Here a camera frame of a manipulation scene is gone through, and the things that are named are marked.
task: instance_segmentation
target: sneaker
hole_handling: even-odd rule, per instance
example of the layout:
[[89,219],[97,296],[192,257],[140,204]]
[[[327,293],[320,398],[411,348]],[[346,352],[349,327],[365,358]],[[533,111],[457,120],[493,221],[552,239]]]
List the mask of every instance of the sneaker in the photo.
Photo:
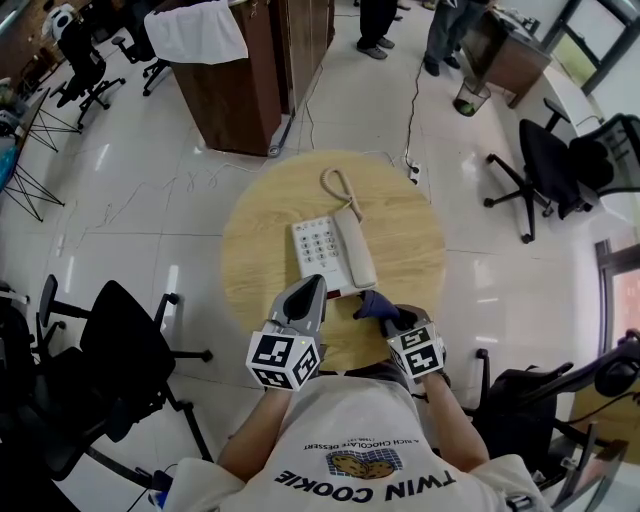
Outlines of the sneaker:
[[424,61],[424,69],[431,76],[440,76],[440,64],[437,64],[435,62],[431,62],[429,60],[425,60]]
[[380,40],[378,41],[378,46],[382,46],[387,50],[391,50],[396,46],[396,43],[394,43],[393,41],[389,41],[386,37],[381,37]]
[[359,48],[356,46],[356,50],[376,60],[384,60],[388,57],[386,52],[382,51],[377,46],[374,46],[373,48]]
[[460,69],[460,63],[457,61],[457,59],[453,55],[451,55],[450,57],[446,57],[442,60],[450,68]]

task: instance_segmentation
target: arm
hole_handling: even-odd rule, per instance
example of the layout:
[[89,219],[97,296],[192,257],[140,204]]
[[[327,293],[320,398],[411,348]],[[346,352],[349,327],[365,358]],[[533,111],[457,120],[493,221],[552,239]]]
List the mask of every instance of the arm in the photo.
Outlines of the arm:
[[429,397],[442,458],[465,473],[488,462],[489,452],[484,441],[442,376],[429,373],[422,377],[422,384]]
[[245,482],[262,471],[276,444],[291,396],[289,391],[268,389],[222,449],[218,466]]

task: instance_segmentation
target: office chair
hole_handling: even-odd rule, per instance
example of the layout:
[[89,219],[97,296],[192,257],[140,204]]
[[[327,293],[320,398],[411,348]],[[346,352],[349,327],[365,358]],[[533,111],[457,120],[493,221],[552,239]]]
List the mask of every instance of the office chair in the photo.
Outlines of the office chair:
[[[172,352],[160,325],[167,303],[178,296],[165,294],[152,320],[136,300],[118,283],[109,281],[91,311],[55,299],[58,283],[47,278],[37,319],[35,383],[21,400],[15,401],[14,437],[41,460],[53,480],[66,478],[81,455],[106,434],[122,440],[131,427],[169,401],[184,412],[202,458],[211,461],[193,404],[179,401],[167,383],[176,358],[210,361],[210,351]],[[80,349],[68,348],[48,355],[50,336],[43,337],[52,313],[87,320]]]
[[58,41],[58,47],[73,69],[73,77],[67,82],[64,81],[56,87],[49,97],[61,94],[62,97],[58,101],[58,108],[66,105],[70,101],[75,101],[79,97],[87,98],[80,103],[80,117],[78,118],[78,128],[82,130],[84,125],[82,119],[86,115],[89,107],[95,102],[104,110],[110,105],[104,103],[100,99],[100,95],[120,83],[125,84],[124,78],[116,80],[102,81],[102,77],[107,69],[107,63],[91,44],[91,35],[88,30],[79,21],[69,23],[62,33],[62,38]]
[[534,202],[544,208],[543,217],[552,215],[552,203],[558,203],[558,216],[564,219],[573,211],[590,211],[608,194],[640,191],[640,119],[617,114],[567,146],[551,131],[560,119],[570,122],[569,116],[547,98],[544,104],[553,112],[545,128],[527,119],[520,121],[524,177],[497,155],[487,156],[487,162],[502,167],[518,190],[498,199],[487,198],[484,206],[493,208],[524,198],[530,230],[521,237],[525,244],[535,240]]
[[640,332],[629,330],[614,350],[591,364],[567,373],[572,363],[565,363],[547,373],[507,370],[490,386],[490,363],[487,350],[476,357],[483,361],[482,390],[477,409],[463,408],[473,419],[491,458],[510,453],[520,455],[527,468],[548,470],[548,452],[554,429],[588,448],[608,446],[595,431],[586,434],[556,419],[557,396],[573,393],[592,383],[598,393],[617,397],[640,378]]
[[[148,2],[146,0],[128,2],[120,11],[124,27],[127,29],[129,34],[131,34],[134,44],[129,48],[126,48],[124,46],[124,37],[120,36],[114,37],[111,40],[111,43],[120,48],[131,64],[135,64],[137,62],[149,62],[156,58],[155,51],[153,50],[153,46],[151,46],[149,36],[147,35],[147,29],[144,26],[144,18],[158,3],[158,1]],[[149,73],[151,73],[151,77],[147,80],[147,83],[144,86],[144,90],[142,91],[143,96],[149,96],[149,94],[151,94],[149,86],[168,66],[168,61],[157,59],[153,64],[151,64],[151,66],[144,68],[142,76],[147,78]]]

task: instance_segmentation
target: round wooden table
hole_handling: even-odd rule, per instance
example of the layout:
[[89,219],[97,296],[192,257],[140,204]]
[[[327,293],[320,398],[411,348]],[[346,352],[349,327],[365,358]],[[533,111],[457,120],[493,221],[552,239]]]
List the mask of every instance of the round wooden table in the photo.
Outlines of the round wooden table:
[[[429,313],[438,305],[444,240],[418,188],[382,159],[346,151],[313,152],[289,158],[254,181],[225,227],[225,293],[248,331],[261,330],[273,299],[300,279],[290,225],[344,206],[320,186],[320,174],[328,167],[346,172],[358,198],[378,291],[395,304]],[[332,184],[341,190],[335,176]],[[389,357],[378,321],[352,318],[360,304],[357,296],[328,302],[321,329],[328,345],[323,370],[352,370]]]

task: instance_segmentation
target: white telephone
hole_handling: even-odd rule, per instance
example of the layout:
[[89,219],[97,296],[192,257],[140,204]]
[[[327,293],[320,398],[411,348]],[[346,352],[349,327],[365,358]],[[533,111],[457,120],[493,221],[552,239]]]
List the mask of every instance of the white telephone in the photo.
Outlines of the white telephone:
[[[328,183],[331,173],[340,177],[346,194]],[[338,169],[327,169],[322,186],[348,204],[332,216],[318,217],[291,225],[303,278],[320,274],[327,283],[327,297],[355,295],[377,285],[376,271],[360,229],[362,213],[347,177]]]

